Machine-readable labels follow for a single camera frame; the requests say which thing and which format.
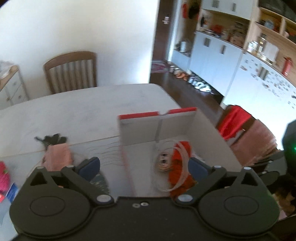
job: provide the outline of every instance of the open box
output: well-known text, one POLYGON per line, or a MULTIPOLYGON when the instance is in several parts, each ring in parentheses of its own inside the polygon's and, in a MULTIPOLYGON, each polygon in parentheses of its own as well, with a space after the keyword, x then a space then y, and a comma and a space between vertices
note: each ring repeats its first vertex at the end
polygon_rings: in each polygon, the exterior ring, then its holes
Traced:
MULTIPOLYGON (((121 151, 133 196, 168 196, 152 180, 156 145, 168 140, 189 141, 192 152, 207 165, 239 172, 241 165, 219 132, 197 108, 119 116, 121 151)), ((157 182, 170 188, 168 172, 155 172, 157 182)))

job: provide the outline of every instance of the screw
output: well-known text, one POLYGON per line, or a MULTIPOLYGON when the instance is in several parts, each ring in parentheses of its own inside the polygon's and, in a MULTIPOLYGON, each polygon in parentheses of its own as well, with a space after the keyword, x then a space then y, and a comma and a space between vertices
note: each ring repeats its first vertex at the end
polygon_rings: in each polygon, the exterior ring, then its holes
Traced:
POLYGON ((182 194, 178 197, 179 201, 181 202, 190 202, 193 200, 193 197, 188 194, 182 194))
POLYGON ((109 196, 109 195, 105 195, 105 194, 103 194, 103 195, 99 195, 99 196, 97 196, 97 201, 99 201, 99 202, 109 202, 109 201, 111 201, 111 197, 109 196))
POLYGON ((133 206, 134 208, 139 208, 139 207, 141 207, 141 205, 140 205, 139 203, 134 203, 132 206, 133 206))
POLYGON ((147 202, 141 202, 141 206, 143 206, 143 207, 149 206, 149 203, 147 203, 147 202))

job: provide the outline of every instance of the wooden floor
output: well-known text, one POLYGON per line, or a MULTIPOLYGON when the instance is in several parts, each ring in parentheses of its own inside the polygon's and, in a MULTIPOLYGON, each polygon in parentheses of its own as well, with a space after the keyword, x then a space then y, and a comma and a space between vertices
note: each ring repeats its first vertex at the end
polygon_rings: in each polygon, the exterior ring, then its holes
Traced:
POLYGON ((216 125, 223 109, 210 93, 195 89, 184 80, 177 79, 171 73, 153 73, 150 83, 161 86, 182 108, 198 107, 216 125))

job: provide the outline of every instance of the brown blanket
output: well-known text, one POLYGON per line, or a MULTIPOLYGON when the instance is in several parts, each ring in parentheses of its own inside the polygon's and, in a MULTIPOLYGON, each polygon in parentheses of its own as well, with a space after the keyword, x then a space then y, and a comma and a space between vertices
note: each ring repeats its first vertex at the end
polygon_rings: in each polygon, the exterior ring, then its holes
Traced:
POLYGON ((251 166, 276 149, 276 139, 261 121, 255 120, 250 129, 231 146, 242 166, 251 166))

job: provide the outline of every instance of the doll face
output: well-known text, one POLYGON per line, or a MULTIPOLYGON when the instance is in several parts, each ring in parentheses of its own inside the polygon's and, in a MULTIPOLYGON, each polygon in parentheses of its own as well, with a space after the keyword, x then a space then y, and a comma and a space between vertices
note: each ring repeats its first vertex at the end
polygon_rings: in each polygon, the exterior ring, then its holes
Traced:
POLYGON ((163 172, 170 170, 170 155, 168 152, 159 154, 157 168, 163 172))

